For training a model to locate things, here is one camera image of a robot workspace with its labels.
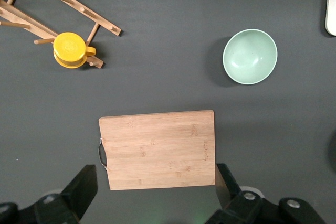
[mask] bowl rim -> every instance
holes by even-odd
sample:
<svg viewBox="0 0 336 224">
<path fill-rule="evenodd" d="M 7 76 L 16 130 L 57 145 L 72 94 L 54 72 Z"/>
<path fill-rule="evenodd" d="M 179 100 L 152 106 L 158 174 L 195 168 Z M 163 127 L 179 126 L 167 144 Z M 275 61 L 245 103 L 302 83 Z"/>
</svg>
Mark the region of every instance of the bowl rim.
<svg viewBox="0 0 336 224">
<path fill-rule="evenodd" d="M 261 80 L 258 80 L 258 81 L 256 81 L 256 82 L 241 82 L 241 81 L 235 80 L 235 78 L 233 78 L 233 77 L 229 74 L 228 70 L 227 70 L 226 67 L 225 67 L 225 63 L 224 63 L 225 51 L 226 51 L 226 49 L 227 49 L 227 46 L 230 44 L 231 40 L 233 40 L 236 36 L 238 36 L 238 35 L 240 35 L 240 34 L 242 34 L 242 33 L 245 33 L 245 32 L 247 32 L 247 31 L 258 31 L 258 32 L 261 32 L 261 33 L 265 34 L 267 37 L 269 37 L 269 38 L 271 39 L 271 41 L 273 42 L 273 44 L 274 44 L 274 46 L 275 46 L 275 62 L 274 62 L 274 65 L 273 65 L 272 69 L 270 70 L 270 72 L 269 72 L 264 78 L 262 78 Z M 245 29 L 245 30 L 242 30 L 242 31 L 236 33 L 236 34 L 235 34 L 235 35 L 228 41 L 228 43 L 226 44 L 226 46 L 225 46 L 225 48 L 224 48 L 224 51 L 223 51 L 223 66 L 224 66 L 225 72 L 227 73 L 227 75 L 228 75 L 232 80 L 234 80 L 235 82 L 238 82 L 238 83 L 240 83 L 240 84 L 244 84 L 244 85 L 252 85 L 252 84 L 256 84 L 256 83 L 259 83 L 259 82 L 265 80 L 265 79 L 266 79 L 266 78 L 273 72 L 273 70 L 274 70 L 274 68 L 275 68 L 275 65 L 277 64 L 277 61 L 278 61 L 278 48 L 277 48 L 277 45 L 275 44 L 273 38 L 272 38 L 268 33 L 264 32 L 264 31 L 262 31 L 262 30 L 259 30 L 259 29 L 255 29 L 255 28 Z"/>
</svg>

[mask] yellow mug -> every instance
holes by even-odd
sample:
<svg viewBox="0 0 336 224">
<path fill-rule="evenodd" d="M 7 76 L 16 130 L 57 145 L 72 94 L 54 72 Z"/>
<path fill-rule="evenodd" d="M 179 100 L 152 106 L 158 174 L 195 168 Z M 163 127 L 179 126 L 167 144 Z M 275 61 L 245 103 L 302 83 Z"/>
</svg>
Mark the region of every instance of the yellow mug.
<svg viewBox="0 0 336 224">
<path fill-rule="evenodd" d="M 54 40 L 54 57 L 65 68 L 79 68 L 87 56 L 96 55 L 94 47 L 87 47 L 77 34 L 62 33 Z"/>
</svg>

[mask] yellow mug handle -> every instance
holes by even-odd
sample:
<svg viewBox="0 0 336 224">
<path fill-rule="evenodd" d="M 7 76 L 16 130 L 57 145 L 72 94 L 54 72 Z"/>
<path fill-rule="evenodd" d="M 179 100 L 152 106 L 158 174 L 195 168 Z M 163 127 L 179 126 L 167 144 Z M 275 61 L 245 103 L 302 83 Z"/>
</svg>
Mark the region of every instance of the yellow mug handle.
<svg viewBox="0 0 336 224">
<path fill-rule="evenodd" d="M 86 47 L 85 49 L 86 56 L 93 56 L 96 55 L 96 49 L 94 47 Z"/>
</svg>

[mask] cutting board handle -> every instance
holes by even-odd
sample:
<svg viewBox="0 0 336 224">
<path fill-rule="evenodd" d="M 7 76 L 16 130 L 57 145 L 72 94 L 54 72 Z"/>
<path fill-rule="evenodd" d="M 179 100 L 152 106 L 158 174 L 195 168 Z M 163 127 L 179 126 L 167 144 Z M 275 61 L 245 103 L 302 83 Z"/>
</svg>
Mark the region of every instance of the cutting board handle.
<svg viewBox="0 0 336 224">
<path fill-rule="evenodd" d="M 99 147 L 98 147 L 98 155 L 99 155 L 99 161 L 101 163 L 101 165 L 105 168 L 105 170 L 107 170 L 106 168 L 106 161 L 104 162 L 102 160 L 102 157 L 101 157 L 101 153 L 104 152 L 105 153 L 105 150 L 104 150 L 104 146 L 103 146 L 103 143 L 100 139 L 100 142 L 99 142 Z"/>
</svg>

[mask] metal handle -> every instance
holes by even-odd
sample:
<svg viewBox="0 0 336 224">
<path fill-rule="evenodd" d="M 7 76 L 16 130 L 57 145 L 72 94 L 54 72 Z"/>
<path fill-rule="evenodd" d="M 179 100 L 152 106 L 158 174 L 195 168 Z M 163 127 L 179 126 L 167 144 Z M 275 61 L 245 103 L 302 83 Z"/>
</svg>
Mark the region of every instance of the metal handle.
<svg viewBox="0 0 336 224">
<path fill-rule="evenodd" d="M 107 164 L 106 164 L 106 162 L 104 162 L 103 160 L 102 160 L 102 158 L 101 158 L 101 148 L 104 148 L 104 146 L 103 146 L 103 143 L 102 143 L 102 141 L 101 141 L 101 139 L 100 139 L 100 142 L 99 142 L 99 147 L 98 147 L 98 155 L 99 155 L 99 161 L 100 161 L 100 163 L 101 163 L 101 165 L 105 168 L 105 170 L 107 170 L 107 168 L 106 168 L 106 166 L 107 166 Z"/>
</svg>

